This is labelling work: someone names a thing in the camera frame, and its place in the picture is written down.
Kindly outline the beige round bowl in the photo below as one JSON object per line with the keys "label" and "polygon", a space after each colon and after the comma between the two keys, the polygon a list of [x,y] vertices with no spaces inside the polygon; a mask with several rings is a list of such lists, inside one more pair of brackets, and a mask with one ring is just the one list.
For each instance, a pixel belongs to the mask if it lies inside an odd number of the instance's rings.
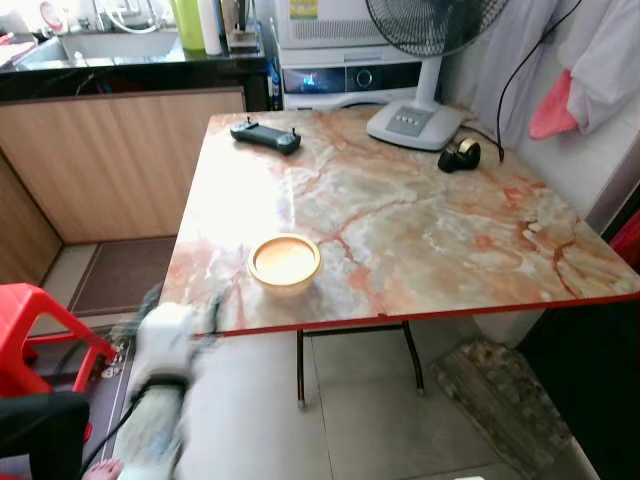
{"label": "beige round bowl", "polygon": [[279,234],[262,242],[248,260],[248,270],[270,296],[296,297],[311,287],[323,265],[319,247],[310,239]]}

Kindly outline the brown doormat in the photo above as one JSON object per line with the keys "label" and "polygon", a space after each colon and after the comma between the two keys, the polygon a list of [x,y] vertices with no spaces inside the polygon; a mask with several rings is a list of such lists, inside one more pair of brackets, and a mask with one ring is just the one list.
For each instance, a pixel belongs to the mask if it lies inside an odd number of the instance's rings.
{"label": "brown doormat", "polygon": [[168,236],[99,244],[69,310],[77,316],[136,311],[145,294],[163,284],[175,241]]}

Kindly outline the red plastic stool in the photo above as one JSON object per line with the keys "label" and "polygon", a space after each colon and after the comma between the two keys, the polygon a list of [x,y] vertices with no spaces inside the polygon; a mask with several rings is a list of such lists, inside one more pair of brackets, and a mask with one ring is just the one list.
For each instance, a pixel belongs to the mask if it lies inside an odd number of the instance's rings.
{"label": "red plastic stool", "polygon": [[[32,329],[41,316],[52,317],[67,330],[61,334],[32,337]],[[87,347],[70,388],[73,392],[84,393],[93,376],[115,360],[115,349],[76,315],[70,314],[45,289],[26,283],[0,285],[0,398],[51,392],[50,384],[27,364],[27,355],[33,346],[70,340],[78,340]]]}

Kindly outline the red cloth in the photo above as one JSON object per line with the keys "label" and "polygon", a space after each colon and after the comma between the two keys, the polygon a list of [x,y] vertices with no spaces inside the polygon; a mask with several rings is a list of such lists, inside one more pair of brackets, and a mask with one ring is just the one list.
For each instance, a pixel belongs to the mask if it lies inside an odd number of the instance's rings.
{"label": "red cloth", "polygon": [[612,250],[631,266],[640,270],[640,212],[634,212],[609,241]]}

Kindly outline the wooden kitchen counter cabinet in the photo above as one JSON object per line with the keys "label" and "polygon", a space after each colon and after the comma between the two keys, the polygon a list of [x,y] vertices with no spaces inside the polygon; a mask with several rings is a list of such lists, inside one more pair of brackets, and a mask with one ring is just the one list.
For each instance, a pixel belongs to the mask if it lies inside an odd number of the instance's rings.
{"label": "wooden kitchen counter cabinet", "polygon": [[173,236],[211,116],[273,105],[261,44],[22,63],[47,41],[0,46],[0,283],[68,244]]}

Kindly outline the black handheld controller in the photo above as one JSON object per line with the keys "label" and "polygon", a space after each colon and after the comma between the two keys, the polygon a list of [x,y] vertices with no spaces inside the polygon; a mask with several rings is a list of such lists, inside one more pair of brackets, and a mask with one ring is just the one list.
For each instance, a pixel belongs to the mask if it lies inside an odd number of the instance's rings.
{"label": "black handheld controller", "polygon": [[301,137],[296,131],[279,131],[251,119],[232,125],[230,136],[239,142],[271,148],[282,155],[293,154],[301,143]]}

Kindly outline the marble pattern folding table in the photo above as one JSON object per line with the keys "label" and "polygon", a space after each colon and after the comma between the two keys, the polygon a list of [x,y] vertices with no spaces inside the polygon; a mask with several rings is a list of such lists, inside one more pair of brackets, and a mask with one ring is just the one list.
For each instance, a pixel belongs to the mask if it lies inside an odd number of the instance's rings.
{"label": "marble pattern folding table", "polygon": [[[515,155],[499,161],[486,148],[476,170],[440,172],[434,154],[370,137],[372,114],[211,116],[161,301],[204,305],[230,284],[224,337],[302,340],[640,294],[635,270]],[[234,140],[230,127],[246,119],[296,131],[300,148]],[[270,296],[248,270],[253,250],[279,234],[323,256],[296,297]]]}

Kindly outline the steel kitchen sink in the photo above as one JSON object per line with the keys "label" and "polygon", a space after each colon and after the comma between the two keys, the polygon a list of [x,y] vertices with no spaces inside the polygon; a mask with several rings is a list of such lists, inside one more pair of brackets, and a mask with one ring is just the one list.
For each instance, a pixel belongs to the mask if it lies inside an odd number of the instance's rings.
{"label": "steel kitchen sink", "polygon": [[177,32],[156,31],[145,35],[132,33],[88,33],[63,35],[41,44],[29,52],[23,64],[76,59],[163,58],[179,45]]}

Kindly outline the pink hanging cloth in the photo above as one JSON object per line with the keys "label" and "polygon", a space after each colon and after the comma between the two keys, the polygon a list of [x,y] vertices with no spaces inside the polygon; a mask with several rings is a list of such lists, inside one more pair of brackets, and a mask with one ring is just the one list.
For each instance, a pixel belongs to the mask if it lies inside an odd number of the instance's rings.
{"label": "pink hanging cloth", "polygon": [[545,140],[553,134],[579,128],[579,122],[570,111],[572,84],[570,70],[563,70],[532,114],[527,131],[531,140]]}

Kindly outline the patterned floor mat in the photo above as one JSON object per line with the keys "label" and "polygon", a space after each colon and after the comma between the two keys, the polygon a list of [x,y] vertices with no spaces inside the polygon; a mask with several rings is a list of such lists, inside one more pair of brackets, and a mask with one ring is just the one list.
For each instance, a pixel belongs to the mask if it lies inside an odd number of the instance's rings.
{"label": "patterned floor mat", "polygon": [[436,358],[429,370],[522,480],[534,480],[570,443],[570,428],[525,357],[503,344],[470,340]]}

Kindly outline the white desk fan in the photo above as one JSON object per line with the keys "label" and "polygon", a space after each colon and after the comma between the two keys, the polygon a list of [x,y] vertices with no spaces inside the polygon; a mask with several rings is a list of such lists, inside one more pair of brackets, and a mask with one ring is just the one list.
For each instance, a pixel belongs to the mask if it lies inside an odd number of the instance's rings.
{"label": "white desk fan", "polygon": [[366,132],[406,148],[438,152],[460,128],[463,113],[436,101],[442,59],[465,49],[492,26],[508,0],[366,0],[384,40],[421,59],[413,97],[385,105]]}

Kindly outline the grey hanging garment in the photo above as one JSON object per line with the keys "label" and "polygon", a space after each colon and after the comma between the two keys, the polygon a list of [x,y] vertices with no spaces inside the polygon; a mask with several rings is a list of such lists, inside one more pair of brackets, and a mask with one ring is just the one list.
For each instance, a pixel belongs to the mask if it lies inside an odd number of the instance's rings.
{"label": "grey hanging garment", "polygon": [[575,10],[566,35],[554,41],[559,74],[573,78],[570,111],[579,122],[575,131],[588,134],[621,113],[637,99],[640,87],[639,0],[508,0],[488,31],[489,42],[477,64],[472,113],[495,133],[512,134],[525,113],[532,114],[544,97],[532,101],[531,74],[547,59],[539,49],[561,6]]}

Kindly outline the green bottle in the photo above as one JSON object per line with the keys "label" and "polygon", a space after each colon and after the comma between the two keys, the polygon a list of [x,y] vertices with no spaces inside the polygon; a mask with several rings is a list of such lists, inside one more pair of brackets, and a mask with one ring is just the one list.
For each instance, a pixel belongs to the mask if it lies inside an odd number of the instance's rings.
{"label": "green bottle", "polygon": [[204,29],[198,9],[200,0],[172,0],[172,10],[177,24],[180,45],[188,51],[204,51]]}

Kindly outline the white bottle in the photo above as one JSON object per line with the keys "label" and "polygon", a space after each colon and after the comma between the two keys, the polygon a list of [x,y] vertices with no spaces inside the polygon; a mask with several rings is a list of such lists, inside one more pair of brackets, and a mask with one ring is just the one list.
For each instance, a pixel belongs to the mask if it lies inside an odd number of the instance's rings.
{"label": "white bottle", "polygon": [[219,56],[224,54],[224,47],[221,45],[221,27],[219,0],[196,0],[198,6],[198,18],[201,23],[202,40],[204,40],[204,50],[209,56]]}

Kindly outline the black tape dispenser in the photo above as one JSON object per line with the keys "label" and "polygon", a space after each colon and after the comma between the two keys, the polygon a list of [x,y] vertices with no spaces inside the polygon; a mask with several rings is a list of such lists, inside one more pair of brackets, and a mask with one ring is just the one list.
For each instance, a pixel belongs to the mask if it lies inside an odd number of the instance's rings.
{"label": "black tape dispenser", "polygon": [[463,137],[445,146],[436,160],[436,166],[444,173],[471,172],[479,168],[483,147],[474,138]]}

